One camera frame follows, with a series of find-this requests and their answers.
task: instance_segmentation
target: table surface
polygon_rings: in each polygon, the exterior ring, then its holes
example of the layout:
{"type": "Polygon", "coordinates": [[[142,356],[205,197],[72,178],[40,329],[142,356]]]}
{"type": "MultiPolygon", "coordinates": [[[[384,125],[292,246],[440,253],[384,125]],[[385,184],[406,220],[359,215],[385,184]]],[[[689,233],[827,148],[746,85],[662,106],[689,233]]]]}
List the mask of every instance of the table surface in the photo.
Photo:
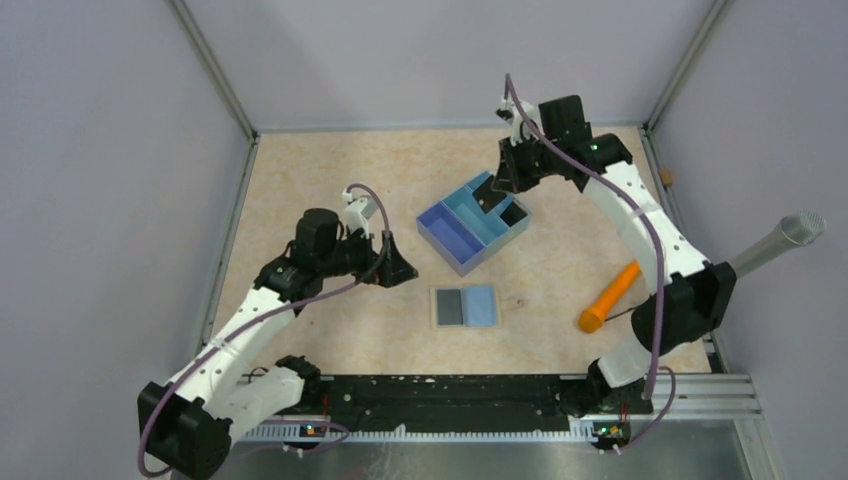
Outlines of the table surface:
{"type": "MultiPolygon", "coordinates": [[[[656,195],[636,127],[617,134],[656,195]]],[[[524,233],[459,277],[417,232],[416,217],[498,162],[505,129],[324,132],[262,135],[213,332],[229,320],[259,269],[294,237],[303,211],[341,212],[342,190],[361,182],[383,200],[400,253],[417,280],[391,289],[362,285],[306,307],[271,338],[255,365],[305,355],[326,374],[582,373],[613,348],[629,314],[587,335],[577,318],[633,257],[615,227],[572,183],[548,178],[521,194],[533,212],[524,233]],[[495,285],[501,324],[436,328],[430,289],[495,285]]],[[[375,230],[379,215],[372,218],[375,230]]],[[[349,282],[330,279],[324,291],[349,282]]],[[[648,297],[640,278],[611,315],[648,297]]],[[[677,372],[708,372],[701,342],[663,358],[677,372]]]]}

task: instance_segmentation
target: blue storage box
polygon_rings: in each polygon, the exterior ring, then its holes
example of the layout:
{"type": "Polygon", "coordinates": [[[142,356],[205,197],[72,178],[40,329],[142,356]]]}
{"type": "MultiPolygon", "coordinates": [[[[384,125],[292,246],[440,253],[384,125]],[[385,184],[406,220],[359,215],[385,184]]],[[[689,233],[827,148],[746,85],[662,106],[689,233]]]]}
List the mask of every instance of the blue storage box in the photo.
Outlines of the blue storage box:
{"type": "Polygon", "coordinates": [[[491,176],[483,172],[418,216],[418,233],[464,277],[527,229],[530,211],[507,194],[489,213],[474,190],[491,176]]]}

